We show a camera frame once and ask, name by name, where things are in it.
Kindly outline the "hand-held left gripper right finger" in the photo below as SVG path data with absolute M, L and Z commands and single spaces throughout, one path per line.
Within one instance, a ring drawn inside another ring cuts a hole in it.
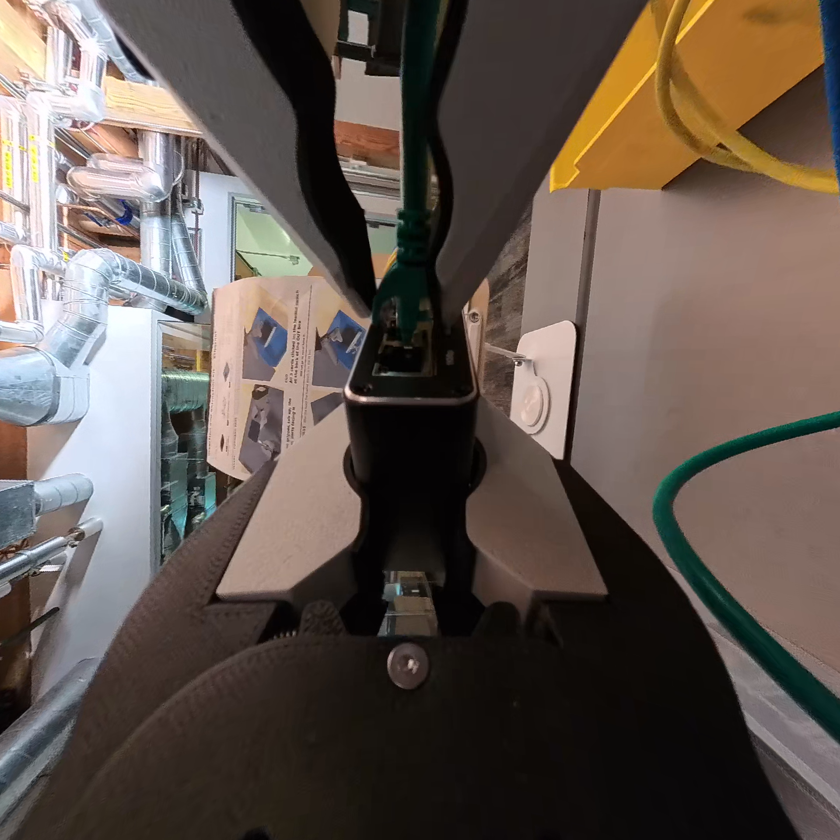
M 476 440 L 485 467 L 467 497 L 476 559 L 469 593 L 512 604 L 527 621 L 539 602 L 602 602 L 607 588 L 550 453 L 486 399 Z

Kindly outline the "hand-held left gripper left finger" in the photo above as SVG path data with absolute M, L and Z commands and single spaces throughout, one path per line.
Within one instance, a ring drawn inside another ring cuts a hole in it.
M 328 601 L 352 634 L 384 620 L 381 562 L 366 560 L 370 494 L 357 479 L 344 406 L 276 459 L 216 596 L 229 604 Z

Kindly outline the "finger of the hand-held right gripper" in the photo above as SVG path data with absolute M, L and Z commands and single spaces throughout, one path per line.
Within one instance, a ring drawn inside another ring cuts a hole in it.
M 448 2 L 429 107 L 444 322 L 487 277 L 645 5 Z
M 367 227 L 334 138 L 340 2 L 104 1 L 101 8 L 304 255 L 368 316 L 375 273 Z

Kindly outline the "black network switch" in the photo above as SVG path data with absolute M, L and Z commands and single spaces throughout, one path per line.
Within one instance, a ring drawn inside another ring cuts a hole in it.
M 419 328 L 402 345 L 371 325 L 344 388 L 351 486 L 362 501 L 353 572 L 361 592 L 386 571 L 421 571 L 463 595 L 476 564 L 466 501 L 480 462 L 480 394 L 462 317 Z

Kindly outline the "wooden ceiling beam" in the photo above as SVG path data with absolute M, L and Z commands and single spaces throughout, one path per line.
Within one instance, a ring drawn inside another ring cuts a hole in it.
M 105 76 L 103 90 L 102 121 L 106 125 L 185 137 L 202 136 L 200 126 L 164 88 Z

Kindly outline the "printed instruction sheet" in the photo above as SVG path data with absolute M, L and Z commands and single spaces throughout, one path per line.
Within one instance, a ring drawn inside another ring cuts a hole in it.
M 315 276 L 216 289 L 209 464 L 247 480 L 320 424 L 342 403 L 370 323 Z

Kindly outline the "wooden backing board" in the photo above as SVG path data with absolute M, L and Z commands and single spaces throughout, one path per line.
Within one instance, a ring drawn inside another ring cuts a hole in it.
M 487 324 L 487 314 L 490 299 L 490 285 L 487 278 L 483 279 L 478 288 L 471 294 L 463 307 L 463 320 L 469 329 L 475 326 L 483 328 Z

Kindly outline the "silver ceiling ducts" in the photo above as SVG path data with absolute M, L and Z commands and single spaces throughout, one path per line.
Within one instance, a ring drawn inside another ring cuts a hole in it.
M 13 41 L 2 2 L 2 250 L 14 319 L 2 321 L 1 416 L 17 427 L 68 424 L 90 405 L 90 362 L 111 302 L 187 316 L 208 298 L 183 216 L 182 129 L 138 122 L 135 156 L 57 142 L 116 119 L 116 91 L 143 80 L 100 2 L 24 2 L 45 33 Z

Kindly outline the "thin metal conduit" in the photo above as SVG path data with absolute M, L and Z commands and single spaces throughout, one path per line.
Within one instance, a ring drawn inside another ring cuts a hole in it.
M 67 551 L 77 548 L 87 539 L 100 533 L 103 521 L 89 518 L 80 522 L 67 534 L 48 539 L 38 545 L 23 549 L 1 562 L 1 598 L 4 598 L 13 585 L 38 572 L 48 565 L 57 565 L 60 569 L 67 561 Z

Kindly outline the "grey metal box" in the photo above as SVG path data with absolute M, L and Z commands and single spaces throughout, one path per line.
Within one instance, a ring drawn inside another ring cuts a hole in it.
M 36 530 L 35 483 L 1 480 L 1 549 L 21 543 Z

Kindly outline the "grey metal pipe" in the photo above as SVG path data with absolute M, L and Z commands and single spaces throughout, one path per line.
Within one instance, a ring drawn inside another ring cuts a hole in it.
M 99 661 L 85 658 L 2 733 L 2 814 L 13 810 L 63 750 Z

